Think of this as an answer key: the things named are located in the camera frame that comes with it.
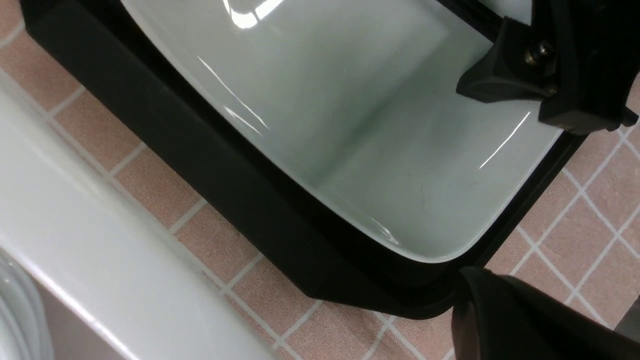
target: tile grout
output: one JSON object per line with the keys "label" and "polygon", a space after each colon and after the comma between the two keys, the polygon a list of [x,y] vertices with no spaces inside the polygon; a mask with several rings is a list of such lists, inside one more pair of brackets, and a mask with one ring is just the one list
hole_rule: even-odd
{"label": "tile grout", "polygon": [[[569,212],[569,210],[573,207],[573,205],[578,201],[579,198],[580,198],[580,193],[577,192],[573,196],[573,198],[569,201],[569,203],[564,207],[564,209],[562,209],[562,211],[560,211],[560,213],[556,216],[556,218],[551,222],[549,227],[542,233],[538,241],[534,241],[535,247],[531,247],[527,251],[527,253],[524,254],[524,256],[522,256],[522,259],[520,259],[520,261],[516,264],[516,266],[513,267],[513,269],[509,273],[510,275],[515,275],[520,270],[522,265],[524,265],[524,263],[531,257],[531,254],[533,254],[536,248],[539,247],[547,239],[551,231],[553,231],[553,229],[556,228],[556,226],[560,223],[560,221],[562,221],[564,216]],[[524,229],[522,229],[520,224],[516,226],[516,230],[520,232],[520,235],[522,235],[522,231],[524,231]]]}
{"label": "tile grout", "polygon": [[278,333],[275,332],[275,330],[273,330],[271,326],[269,326],[269,324],[264,321],[262,317],[260,317],[260,315],[258,315],[247,303],[245,303],[244,300],[241,299],[240,296],[238,296],[238,294],[234,293],[233,291],[229,291],[226,295],[233,299],[233,301],[235,301],[238,306],[240,306],[242,310],[244,310],[253,319],[253,321],[257,322],[258,325],[260,325],[274,340],[280,337],[280,335],[278,335]]}
{"label": "tile grout", "polygon": [[240,271],[238,271],[238,273],[235,274],[235,276],[233,276],[233,278],[231,278],[231,280],[229,280],[229,282],[220,289],[220,295],[224,295],[230,292],[231,289],[263,258],[264,255],[262,255],[261,252],[258,252],[258,254],[254,256],[253,259],[249,261],[249,263],[247,263],[247,265],[240,269]]}
{"label": "tile grout", "polygon": [[369,360],[373,356],[373,354],[376,353],[376,350],[378,349],[378,345],[382,341],[382,337],[385,335],[385,332],[387,331],[387,329],[388,329],[388,325],[383,323],[382,326],[380,327],[380,330],[378,331],[378,334],[376,335],[376,339],[373,341],[373,344],[371,344],[371,347],[364,354],[361,360]]}
{"label": "tile grout", "polygon": [[196,201],[196,203],[193,204],[191,208],[185,211],[185,213],[182,214],[182,216],[179,217],[178,220],[176,220],[173,225],[169,227],[169,233],[175,235],[175,233],[177,233],[178,230],[180,230],[182,226],[184,226],[184,224],[188,223],[189,220],[191,220],[191,218],[193,218],[198,213],[198,211],[205,207],[205,205],[207,205],[207,201],[203,197],[201,197],[200,200]]}
{"label": "tile grout", "polygon": [[451,357],[455,354],[456,349],[454,347],[450,348],[449,351],[442,357],[442,360],[450,360]]}
{"label": "tile grout", "polygon": [[620,236],[618,237],[618,241],[620,241],[622,243],[622,245],[624,245],[627,250],[629,250],[629,252],[636,258],[636,259],[640,259],[640,254],[638,254],[638,252],[634,249],[633,246],[631,246],[631,244],[627,241],[627,239],[625,239],[624,237],[622,237],[622,234],[620,234]]}
{"label": "tile grout", "polygon": [[413,344],[405,338],[394,326],[393,322],[397,319],[397,316],[390,316],[389,319],[386,319],[381,313],[374,311],[374,315],[378,320],[380,320],[383,324],[388,325],[388,330],[407,348],[409,351],[416,357],[418,360],[426,360],[424,355],[416,349]]}
{"label": "tile grout", "polygon": [[311,305],[307,311],[296,321],[287,331],[285,331],[282,336],[279,336],[276,339],[276,342],[273,344],[273,348],[278,348],[283,342],[287,341],[289,336],[296,332],[307,320],[315,313],[315,311],[322,305],[322,300],[316,300],[313,305]]}
{"label": "tile grout", "polygon": [[411,352],[415,357],[417,357],[417,358],[418,358],[418,360],[427,360],[427,359],[424,357],[424,355],[422,355],[422,353],[421,353],[421,352],[419,352],[419,351],[418,351],[418,349],[416,349],[416,348],[413,346],[413,344],[412,344],[411,342],[409,342],[409,340],[407,340],[407,339],[405,338],[405,336],[404,336],[404,335],[402,335],[402,334],[401,334],[401,333],[396,329],[396,327],[395,327],[392,323],[389,323],[389,330],[391,331],[391,333],[392,333],[393,335],[395,335],[395,336],[396,336],[396,338],[397,338],[398,340],[400,340],[400,342],[401,342],[401,343],[402,343],[402,344],[403,344],[407,349],[409,349],[409,351],[410,351],[410,352]]}
{"label": "tile grout", "polygon": [[289,344],[287,344],[287,343],[282,343],[282,345],[281,345],[280,347],[282,347],[283,349],[285,349],[285,350],[289,353],[289,355],[293,356],[293,358],[294,358],[295,360],[304,360],[300,355],[298,355],[298,353],[297,353],[295,350],[293,350],[293,349],[291,348],[291,346],[290,346]]}
{"label": "tile grout", "polygon": [[640,160],[640,152],[638,152],[635,145],[632,144],[628,138],[625,138],[623,141],[625,142],[625,145],[631,150],[631,152],[633,152],[636,155],[638,160]]}
{"label": "tile grout", "polygon": [[129,155],[125,156],[124,159],[120,160],[120,162],[116,166],[114,166],[111,171],[109,171],[109,175],[113,177],[117,176],[123,168],[125,168],[130,162],[137,158],[138,155],[140,155],[146,148],[147,145],[143,142],[140,142],[138,146],[136,146],[136,148],[129,153]]}
{"label": "tile grout", "polygon": [[[522,229],[520,226],[518,226],[518,232],[520,233],[520,235],[522,235],[523,238],[525,238],[525,241],[533,248],[535,246],[535,243],[533,242],[533,240],[531,239],[531,237],[529,236],[529,234],[527,234],[527,232]],[[564,276],[564,274],[562,274],[560,272],[560,270],[558,270],[558,268],[551,262],[551,260],[549,260],[549,258],[544,254],[544,252],[542,252],[542,250],[540,250],[539,246],[535,246],[535,253],[538,255],[538,257],[540,257],[540,259],[542,260],[542,262],[544,262],[546,264],[546,266],[549,268],[549,270],[551,270],[552,273],[554,273],[554,275],[570,290],[570,294],[569,294],[569,298],[567,298],[564,301],[565,305],[568,305],[569,302],[571,301],[571,294],[576,293],[577,290],[575,289],[575,287],[573,286],[573,284]],[[587,309],[589,309],[589,312],[591,312],[591,314],[603,325],[607,326],[607,322],[604,321],[604,319],[600,316],[600,314],[598,314],[598,312],[593,308],[593,306],[591,306],[591,304],[589,304],[589,302],[584,299],[584,302],[586,303],[586,307]]]}
{"label": "tile grout", "polygon": [[25,27],[26,25],[24,23],[24,19],[21,19],[20,22],[15,26],[15,28],[13,28],[13,30],[9,32],[9,34],[7,34],[4,38],[0,39],[0,49],[12,43],[15,40],[15,38],[17,38],[18,35],[22,33],[22,30],[24,30]]}
{"label": "tile grout", "polygon": [[76,101],[77,98],[80,97],[85,90],[86,89],[84,88],[84,86],[80,85],[77,89],[74,90],[74,92],[71,93],[71,95],[62,100],[58,105],[54,106],[53,109],[49,110],[49,116],[55,119],[62,110],[66,109],[67,106]]}

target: black object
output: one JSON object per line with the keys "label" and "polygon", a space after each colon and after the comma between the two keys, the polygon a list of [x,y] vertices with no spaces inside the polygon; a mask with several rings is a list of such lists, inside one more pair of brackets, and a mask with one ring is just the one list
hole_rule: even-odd
{"label": "black object", "polygon": [[[478,1],[458,2],[496,28]],[[638,116],[625,104],[640,70],[638,17],[638,1],[534,0],[531,25],[504,18],[456,91],[482,102],[539,100],[538,120],[577,135],[632,126]]]}
{"label": "black object", "polygon": [[510,276],[464,268],[453,308],[458,360],[640,359],[636,343]]}
{"label": "black object", "polygon": [[306,295],[407,318],[454,302],[458,270],[484,266],[583,136],[562,134],[464,255],[404,258],[286,176],[166,61],[118,0],[21,0],[29,34]]}

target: sink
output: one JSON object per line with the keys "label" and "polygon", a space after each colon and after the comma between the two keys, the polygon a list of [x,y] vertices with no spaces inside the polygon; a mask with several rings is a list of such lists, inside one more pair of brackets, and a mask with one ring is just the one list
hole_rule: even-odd
{"label": "sink", "polygon": [[535,102],[456,94],[490,42],[433,0],[122,2],[260,152],[418,262],[471,248],[561,133]]}

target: pink floor tile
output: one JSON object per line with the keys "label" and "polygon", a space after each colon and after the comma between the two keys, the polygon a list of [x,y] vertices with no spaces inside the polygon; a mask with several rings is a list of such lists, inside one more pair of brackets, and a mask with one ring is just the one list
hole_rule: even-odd
{"label": "pink floor tile", "polygon": [[251,326],[251,328],[260,335],[260,338],[263,339],[267,344],[272,344],[275,339],[269,335],[269,333],[264,330],[259,323],[257,323],[251,315],[249,315],[237,302],[235,302],[232,298],[226,297],[225,299],[231,304],[231,306],[236,310],[236,312]]}
{"label": "pink floor tile", "polygon": [[603,130],[589,135],[566,164],[567,170],[584,185],[619,141],[615,132]]}
{"label": "pink floor tile", "polygon": [[540,245],[540,250],[574,286],[614,234],[581,197]]}
{"label": "pink floor tile", "polygon": [[56,120],[105,168],[111,170],[141,142],[89,92],[68,105]]}
{"label": "pink floor tile", "polygon": [[266,259],[255,265],[233,291],[279,335],[289,330],[315,302]]}
{"label": "pink floor tile", "polygon": [[229,282],[258,250],[211,205],[205,205],[176,237],[222,281]]}
{"label": "pink floor tile", "polygon": [[200,196],[150,149],[116,176],[133,197],[166,227],[173,225]]}
{"label": "pink floor tile", "polygon": [[390,330],[385,331],[369,360],[415,360],[415,355]]}
{"label": "pink floor tile", "polygon": [[51,110],[80,87],[26,31],[0,49],[0,67],[45,110]]}
{"label": "pink floor tile", "polygon": [[524,216],[520,226],[533,241],[538,241],[577,192],[578,189],[564,174],[558,174],[545,193]]}
{"label": "pink floor tile", "polygon": [[623,145],[587,189],[593,202],[619,229],[640,204],[640,159]]}
{"label": "pink floor tile", "polygon": [[560,302],[564,302],[571,293],[536,253],[531,254],[516,277]]}
{"label": "pink floor tile", "polygon": [[325,302],[287,343],[304,360],[360,360],[381,326],[370,311]]}
{"label": "pink floor tile", "polygon": [[640,151],[640,126],[636,126],[631,130],[631,133],[627,136],[629,142]]}
{"label": "pink floor tile", "polygon": [[629,97],[627,97],[627,107],[636,114],[640,113],[640,76],[636,76],[636,80],[631,86]]}
{"label": "pink floor tile", "polygon": [[278,355],[282,360],[296,360],[296,358],[291,356],[291,354],[284,348],[278,348]]}
{"label": "pink floor tile", "polygon": [[640,214],[636,215],[631,224],[622,233],[622,237],[631,244],[636,253],[640,254]]}
{"label": "pink floor tile", "polygon": [[441,359],[453,347],[451,314],[446,313],[430,320],[399,318],[396,329],[427,359]]}
{"label": "pink floor tile", "polygon": [[640,261],[616,241],[580,292],[614,327],[640,295]]}
{"label": "pink floor tile", "polygon": [[0,42],[18,26],[21,19],[18,0],[0,0]]}
{"label": "pink floor tile", "polygon": [[513,231],[485,266],[495,274],[508,274],[531,247],[518,231]]}
{"label": "pink floor tile", "polygon": [[586,316],[587,318],[598,322],[595,317],[593,316],[593,314],[591,313],[591,311],[589,311],[589,309],[587,309],[584,304],[582,303],[582,301],[580,299],[578,299],[577,297],[574,297],[573,300],[571,300],[571,302],[569,303],[569,307],[572,308],[573,310],[576,310],[578,313],[580,313],[581,315]]}

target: black rubber edge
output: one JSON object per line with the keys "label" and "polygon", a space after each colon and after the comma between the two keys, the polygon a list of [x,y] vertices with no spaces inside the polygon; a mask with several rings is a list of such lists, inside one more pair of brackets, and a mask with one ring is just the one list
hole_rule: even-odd
{"label": "black rubber edge", "polygon": [[21,0],[29,34],[306,295],[407,318],[453,305],[585,137],[562,134],[486,234],[442,264],[406,259],[322,205],[244,139],[117,0]]}

